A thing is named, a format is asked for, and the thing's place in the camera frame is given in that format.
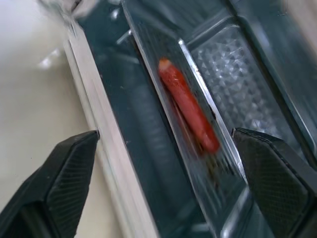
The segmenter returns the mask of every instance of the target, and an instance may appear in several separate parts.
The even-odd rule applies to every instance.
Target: white surface
[[[317,0],[284,0],[317,59]]]
[[[58,142],[88,126],[66,57],[55,51],[59,27],[32,0],[1,0],[0,9],[2,210]],[[76,237],[122,237],[98,160]]]

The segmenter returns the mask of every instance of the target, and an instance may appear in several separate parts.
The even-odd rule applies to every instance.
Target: red sausage
[[[219,141],[182,73],[166,58],[160,59],[158,71],[203,148],[215,153],[220,147]]]

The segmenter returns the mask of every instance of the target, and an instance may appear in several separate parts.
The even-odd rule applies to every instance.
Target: sausage
[[[219,141],[182,73],[166,58],[159,60],[158,72],[203,148],[216,153],[220,147]]]

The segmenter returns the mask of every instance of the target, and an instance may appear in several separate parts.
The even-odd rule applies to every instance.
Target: textured plastic surface
[[[264,132],[302,154],[240,28],[228,20],[196,41],[191,43],[193,58],[228,130]]]
[[[0,237],[74,237],[98,139],[91,131],[59,143],[0,214]]]

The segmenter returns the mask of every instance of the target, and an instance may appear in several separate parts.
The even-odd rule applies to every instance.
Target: plastic compartment
[[[294,20],[296,1],[229,0],[302,131],[316,170],[316,56]]]
[[[273,135],[304,157],[232,18],[205,29],[189,48],[229,131],[242,127]]]
[[[205,93],[208,94],[208,91],[204,90],[206,86],[184,42],[168,28],[163,27],[158,30],[152,24],[140,19],[137,14],[133,15],[129,11],[127,1],[123,2],[123,8],[171,125],[209,229],[214,237],[236,237],[247,220],[252,200],[243,180],[241,161],[235,154],[234,145],[228,143],[231,137],[221,121],[219,111],[212,101],[208,100],[211,99],[210,94],[206,97]],[[182,71],[192,93],[218,134],[223,147],[214,157],[200,157],[192,149],[193,146],[189,143],[186,130],[175,111],[174,103],[157,74],[158,61],[161,57],[168,57]],[[211,176],[208,167],[210,168],[210,163],[213,161],[216,161],[217,166]]]
[[[160,236],[211,237],[122,9],[103,1],[79,22]]]
[[[176,26],[175,31],[183,38],[223,7],[217,0],[138,0],[129,10],[151,24],[165,22],[169,28]]]

